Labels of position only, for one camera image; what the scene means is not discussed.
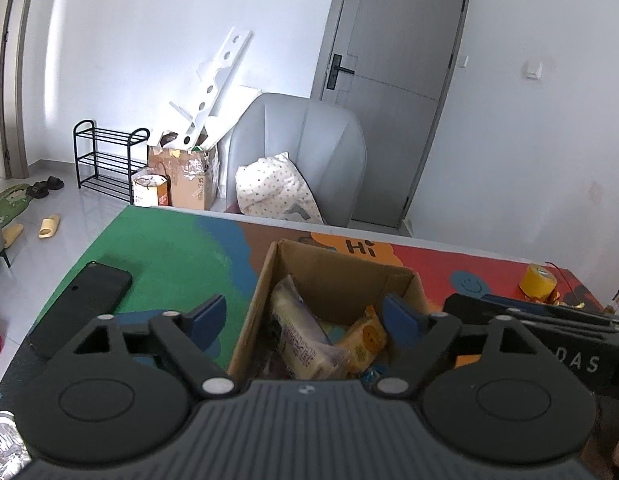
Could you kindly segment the colourful cartoon table mat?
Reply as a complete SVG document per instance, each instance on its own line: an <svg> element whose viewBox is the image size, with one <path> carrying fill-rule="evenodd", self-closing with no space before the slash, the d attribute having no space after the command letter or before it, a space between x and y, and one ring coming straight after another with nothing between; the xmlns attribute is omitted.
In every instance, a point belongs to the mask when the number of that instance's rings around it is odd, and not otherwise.
<svg viewBox="0 0 619 480"><path fill-rule="evenodd" d="M42 240L42 212L21 217L23 233L0 261L0 410L32 372L26 336L89 261L129 272L132 285L119 311L186 311L214 294L228 302L219 363L228 365L271 243L294 240L360 259L405 266L441 304L453 292L521 298L522 260L411 237L330 226L260 223L231 214L165 208L76 209L61 214L55 235Z"/></svg>

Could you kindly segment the white perforated board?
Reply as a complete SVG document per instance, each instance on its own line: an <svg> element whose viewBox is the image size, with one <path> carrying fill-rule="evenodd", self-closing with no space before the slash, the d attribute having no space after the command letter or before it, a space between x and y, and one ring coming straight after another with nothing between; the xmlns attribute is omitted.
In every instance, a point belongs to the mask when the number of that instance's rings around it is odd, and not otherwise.
<svg viewBox="0 0 619 480"><path fill-rule="evenodd" d="M176 130L177 136L166 144L168 150L190 151L203 133L207 119L224 91L236 64L251 40L250 29L232 26L210 61L195 70L198 80L183 90L169 105L183 118L184 125Z"/></svg>

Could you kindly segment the brown cardboard box on floor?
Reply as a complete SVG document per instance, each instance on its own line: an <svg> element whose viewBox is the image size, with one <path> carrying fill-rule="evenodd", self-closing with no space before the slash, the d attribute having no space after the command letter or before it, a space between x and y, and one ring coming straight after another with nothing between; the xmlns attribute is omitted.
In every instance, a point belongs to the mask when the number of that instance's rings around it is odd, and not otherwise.
<svg viewBox="0 0 619 480"><path fill-rule="evenodd" d="M217 197L219 158L217 148L208 151L148 148L149 167L168 180L173 207L210 210Z"/></svg>

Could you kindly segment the white paper bucket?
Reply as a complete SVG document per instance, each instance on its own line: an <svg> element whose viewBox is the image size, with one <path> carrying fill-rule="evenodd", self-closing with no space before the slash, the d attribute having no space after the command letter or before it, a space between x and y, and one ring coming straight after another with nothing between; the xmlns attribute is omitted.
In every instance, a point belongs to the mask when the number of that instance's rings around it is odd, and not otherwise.
<svg viewBox="0 0 619 480"><path fill-rule="evenodd" d="M169 205L168 180L160 174L140 174L132 178L134 206L158 207Z"/></svg>

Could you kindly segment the white light switch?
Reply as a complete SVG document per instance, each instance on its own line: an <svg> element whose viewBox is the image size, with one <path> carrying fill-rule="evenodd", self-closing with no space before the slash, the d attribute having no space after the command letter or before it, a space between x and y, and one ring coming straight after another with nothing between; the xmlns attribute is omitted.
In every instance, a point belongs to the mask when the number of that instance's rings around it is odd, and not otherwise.
<svg viewBox="0 0 619 480"><path fill-rule="evenodd" d="M543 62L539 60L527 61L524 65L524 77L530 80L539 80L543 74Z"/></svg>

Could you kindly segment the open cardboard box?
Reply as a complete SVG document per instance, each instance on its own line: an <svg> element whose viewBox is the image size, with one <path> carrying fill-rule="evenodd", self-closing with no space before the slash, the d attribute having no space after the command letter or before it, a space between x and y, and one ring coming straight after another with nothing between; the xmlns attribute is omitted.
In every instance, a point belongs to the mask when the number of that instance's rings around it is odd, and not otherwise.
<svg viewBox="0 0 619 480"><path fill-rule="evenodd" d="M367 307L380 307L390 292L403 297L420 313L430 311L420 276L413 270L293 240L279 240L268 248L228 367L229 375L239 382L247 380L248 368L253 363L270 292L288 275L309 309L330 323L353 324Z"/></svg>

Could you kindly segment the beige cracker packet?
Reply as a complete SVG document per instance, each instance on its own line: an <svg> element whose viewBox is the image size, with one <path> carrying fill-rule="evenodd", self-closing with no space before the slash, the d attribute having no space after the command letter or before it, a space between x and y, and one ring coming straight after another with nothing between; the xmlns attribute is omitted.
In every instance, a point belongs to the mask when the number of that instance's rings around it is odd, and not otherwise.
<svg viewBox="0 0 619 480"><path fill-rule="evenodd" d="M294 379L332 380L347 375L351 352L332 344L291 275L271 292L270 326L274 346Z"/></svg>

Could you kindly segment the beige slipper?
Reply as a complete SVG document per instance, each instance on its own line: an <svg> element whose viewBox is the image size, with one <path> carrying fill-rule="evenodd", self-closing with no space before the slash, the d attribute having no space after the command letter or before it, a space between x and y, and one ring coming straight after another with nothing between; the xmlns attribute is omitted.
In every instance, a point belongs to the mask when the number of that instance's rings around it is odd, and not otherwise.
<svg viewBox="0 0 619 480"><path fill-rule="evenodd" d="M47 240L54 237L58 232L60 225L60 216L58 214L52 214L47 218L43 218L38 231L38 237L40 240Z"/></svg>
<svg viewBox="0 0 619 480"><path fill-rule="evenodd" d="M2 229L3 248L8 249L23 233L24 226L18 222L12 222Z"/></svg>

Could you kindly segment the black smartphone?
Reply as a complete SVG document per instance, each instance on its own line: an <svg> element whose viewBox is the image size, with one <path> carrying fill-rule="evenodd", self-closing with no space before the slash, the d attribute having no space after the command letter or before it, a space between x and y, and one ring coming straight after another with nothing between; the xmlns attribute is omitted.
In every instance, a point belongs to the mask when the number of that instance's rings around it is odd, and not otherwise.
<svg viewBox="0 0 619 480"><path fill-rule="evenodd" d="M91 261L72 279L28 335L37 356L50 360L93 318L112 314L127 294L132 275Z"/></svg>

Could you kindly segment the yellow tape roll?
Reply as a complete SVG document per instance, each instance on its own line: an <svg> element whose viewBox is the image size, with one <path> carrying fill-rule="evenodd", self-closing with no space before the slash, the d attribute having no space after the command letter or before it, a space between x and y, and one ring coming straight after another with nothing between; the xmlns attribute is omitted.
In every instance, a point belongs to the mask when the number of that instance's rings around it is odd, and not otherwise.
<svg viewBox="0 0 619 480"><path fill-rule="evenodd" d="M545 301L550 297L557 285L556 277L548 269L538 264L529 264L523 278L521 278L519 289L526 297Z"/></svg>

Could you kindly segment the black sandals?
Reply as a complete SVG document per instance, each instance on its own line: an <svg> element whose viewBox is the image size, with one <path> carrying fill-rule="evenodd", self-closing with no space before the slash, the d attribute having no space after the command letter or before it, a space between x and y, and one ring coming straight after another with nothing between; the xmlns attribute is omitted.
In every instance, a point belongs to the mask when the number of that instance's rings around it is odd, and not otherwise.
<svg viewBox="0 0 619 480"><path fill-rule="evenodd" d="M59 191L64 188L64 181L55 176L50 176L47 180L38 181L26 188L26 195L30 198L45 198L51 191Z"/></svg>

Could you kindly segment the purple snack packet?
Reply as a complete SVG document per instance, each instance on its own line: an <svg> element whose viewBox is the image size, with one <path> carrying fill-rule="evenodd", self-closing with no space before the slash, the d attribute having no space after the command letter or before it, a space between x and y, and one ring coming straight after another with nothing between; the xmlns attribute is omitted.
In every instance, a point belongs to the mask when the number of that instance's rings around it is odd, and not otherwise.
<svg viewBox="0 0 619 480"><path fill-rule="evenodd" d="M281 328L275 322L268 322L258 332L254 354L254 377L266 380L291 379L288 367L280 356L278 342Z"/></svg>

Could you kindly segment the orange snack packet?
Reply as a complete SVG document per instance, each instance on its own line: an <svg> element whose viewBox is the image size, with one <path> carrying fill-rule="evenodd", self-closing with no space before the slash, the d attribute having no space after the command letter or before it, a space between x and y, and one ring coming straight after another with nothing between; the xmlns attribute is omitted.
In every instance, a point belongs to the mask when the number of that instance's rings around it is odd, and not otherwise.
<svg viewBox="0 0 619 480"><path fill-rule="evenodd" d="M372 306L349 327L337 342L337 347L347 351L347 374L357 376L364 373L387 345L387 331L377 311Z"/></svg>

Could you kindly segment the silver foil bag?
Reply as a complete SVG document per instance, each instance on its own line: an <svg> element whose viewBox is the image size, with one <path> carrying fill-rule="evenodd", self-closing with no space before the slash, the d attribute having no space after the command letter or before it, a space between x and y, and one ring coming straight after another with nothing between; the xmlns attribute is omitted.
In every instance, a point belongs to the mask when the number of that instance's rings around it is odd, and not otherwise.
<svg viewBox="0 0 619 480"><path fill-rule="evenodd" d="M10 412L0 411L0 480L16 476L30 462L30 456L14 417Z"/></svg>

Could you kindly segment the black shoe rack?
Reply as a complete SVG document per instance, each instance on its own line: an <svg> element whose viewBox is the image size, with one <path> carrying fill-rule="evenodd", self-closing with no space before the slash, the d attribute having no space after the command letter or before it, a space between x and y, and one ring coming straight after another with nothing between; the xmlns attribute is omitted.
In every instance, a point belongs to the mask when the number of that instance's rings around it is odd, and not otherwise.
<svg viewBox="0 0 619 480"><path fill-rule="evenodd" d="M99 127L83 119L73 128L74 168L78 188L134 203L134 176L146 169L150 130L131 132Z"/></svg>

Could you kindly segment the white dotted pillow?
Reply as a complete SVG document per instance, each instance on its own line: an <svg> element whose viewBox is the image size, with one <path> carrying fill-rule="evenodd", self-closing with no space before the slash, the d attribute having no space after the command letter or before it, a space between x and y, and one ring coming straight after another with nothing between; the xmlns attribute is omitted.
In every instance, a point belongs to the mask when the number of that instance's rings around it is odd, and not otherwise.
<svg viewBox="0 0 619 480"><path fill-rule="evenodd" d="M323 224L315 197L288 152L240 166L236 202L246 216Z"/></svg>

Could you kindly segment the yellow toy clutter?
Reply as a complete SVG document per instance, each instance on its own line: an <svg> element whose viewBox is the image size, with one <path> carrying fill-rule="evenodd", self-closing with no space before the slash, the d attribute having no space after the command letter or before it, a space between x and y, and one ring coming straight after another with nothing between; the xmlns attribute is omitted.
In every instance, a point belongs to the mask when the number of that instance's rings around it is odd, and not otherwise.
<svg viewBox="0 0 619 480"><path fill-rule="evenodd" d="M569 307L577 310L584 310L586 304L584 301L579 301L578 299L574 299L572 296L568 296L567 299L564 299L559 290L555 289L546 299L546 304L550 304L555 307Z"/></svg>

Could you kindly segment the green floor mat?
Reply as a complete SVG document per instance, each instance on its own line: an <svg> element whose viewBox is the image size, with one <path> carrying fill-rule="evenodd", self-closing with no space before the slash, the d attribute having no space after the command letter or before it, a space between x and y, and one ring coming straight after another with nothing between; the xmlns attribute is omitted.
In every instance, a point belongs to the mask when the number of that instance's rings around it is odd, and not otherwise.
<svg viewBox="0 0 619 480"><path fill-rule="evenodd" d="M32 201L26 193L28 188L28 183L22 183L0 192L0 228L7 226L28 207Z"/></svg>

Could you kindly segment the grey door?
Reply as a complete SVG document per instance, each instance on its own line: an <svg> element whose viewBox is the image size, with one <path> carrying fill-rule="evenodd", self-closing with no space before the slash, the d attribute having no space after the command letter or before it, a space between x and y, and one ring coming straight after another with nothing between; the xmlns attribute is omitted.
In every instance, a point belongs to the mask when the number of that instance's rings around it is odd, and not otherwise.
<svg viewBox="0 0 619 480"><path fill-rule="evenodd" d="M427 162L469 0L332 0L311 95L353 112L367 146L354 220L398 228ZM333 53L351 91L326 89Z"/></svg>

